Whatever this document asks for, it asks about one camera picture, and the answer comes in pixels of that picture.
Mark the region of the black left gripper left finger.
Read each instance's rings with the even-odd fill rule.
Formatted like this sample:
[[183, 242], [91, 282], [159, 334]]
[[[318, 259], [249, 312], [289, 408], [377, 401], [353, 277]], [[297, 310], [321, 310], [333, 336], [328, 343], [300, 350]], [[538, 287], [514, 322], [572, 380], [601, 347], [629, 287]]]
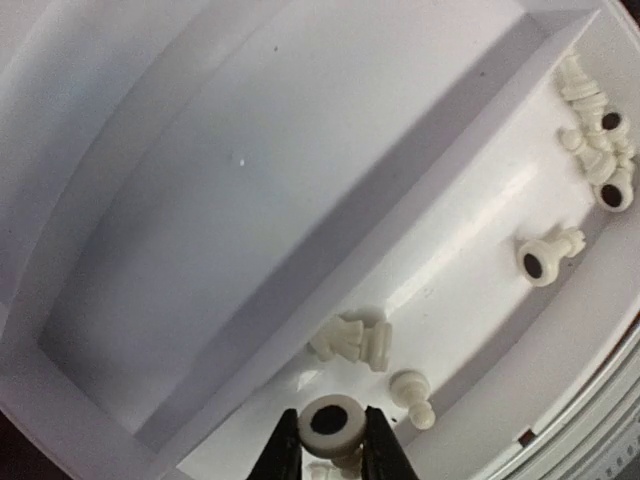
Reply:
[[271, 433], [247, 480], [301, 480], [302, 445], [298, 415], [286, 409]]

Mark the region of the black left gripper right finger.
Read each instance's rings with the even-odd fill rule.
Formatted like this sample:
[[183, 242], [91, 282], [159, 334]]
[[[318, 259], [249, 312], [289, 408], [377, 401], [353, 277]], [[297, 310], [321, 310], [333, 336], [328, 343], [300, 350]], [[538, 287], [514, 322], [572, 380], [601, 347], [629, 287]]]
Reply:
[[363, 437], [364, 480], [417, 480], [418, 476], [381, 409], [368, 406]]

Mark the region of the white piece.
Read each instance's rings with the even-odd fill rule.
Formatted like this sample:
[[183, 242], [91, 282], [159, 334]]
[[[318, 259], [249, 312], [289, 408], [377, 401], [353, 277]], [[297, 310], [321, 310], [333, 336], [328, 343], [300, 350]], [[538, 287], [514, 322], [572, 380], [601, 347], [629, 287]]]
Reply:
[[298, 417], [302, 446], [321, 459], [353, 453], [363, 441], [365, 426], [363, 407], [352, 397], [340, 394], [315, 399]]

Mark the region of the white pawn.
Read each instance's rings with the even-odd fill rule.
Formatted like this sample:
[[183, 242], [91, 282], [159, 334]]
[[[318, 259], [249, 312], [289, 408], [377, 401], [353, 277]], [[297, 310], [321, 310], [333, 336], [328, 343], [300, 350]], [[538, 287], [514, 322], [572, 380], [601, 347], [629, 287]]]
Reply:
[[430, 402], [431, 386], [426, 376], [416, 370], [403, 370], [393, 375], [389, 383], [393, 403], [407, 411], [411, 424], [418, 430], [432, 428], [436, 413]]

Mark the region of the white plastic compartment tray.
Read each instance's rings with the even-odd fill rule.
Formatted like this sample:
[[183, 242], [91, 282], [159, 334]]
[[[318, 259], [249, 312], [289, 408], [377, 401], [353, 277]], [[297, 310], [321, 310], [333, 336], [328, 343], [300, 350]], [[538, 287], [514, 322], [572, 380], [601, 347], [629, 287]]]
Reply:
[[[571, 50], [631, 125], [620, 213], [559, 142]], [[1, 411], [70, 477], [244, 479], [340, 394], [418, 479], [493, 479], [635, 328], [623, 3], [2, 3]]]

